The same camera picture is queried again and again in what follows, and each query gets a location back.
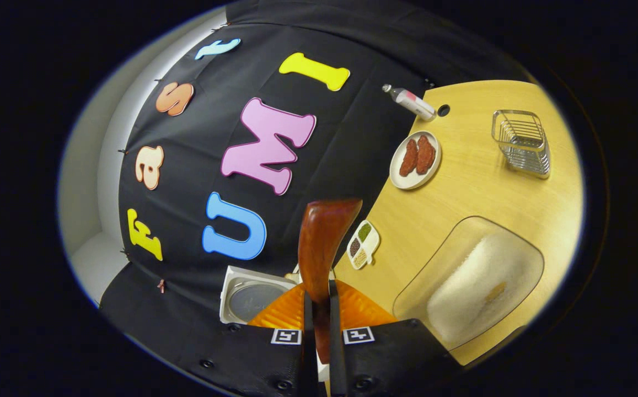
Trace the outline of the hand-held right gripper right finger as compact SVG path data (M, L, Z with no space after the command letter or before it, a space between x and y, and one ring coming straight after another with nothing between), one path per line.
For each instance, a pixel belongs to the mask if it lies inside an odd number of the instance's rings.
M463 366L419 319L340 327L336 281L329 282L332 396L435 396Z

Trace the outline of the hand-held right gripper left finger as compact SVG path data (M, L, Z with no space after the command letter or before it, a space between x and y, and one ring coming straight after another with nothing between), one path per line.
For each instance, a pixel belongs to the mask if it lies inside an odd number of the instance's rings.
M225 396L317 396L312 309L304 286L295 286L246 324L195 334L178 366Z

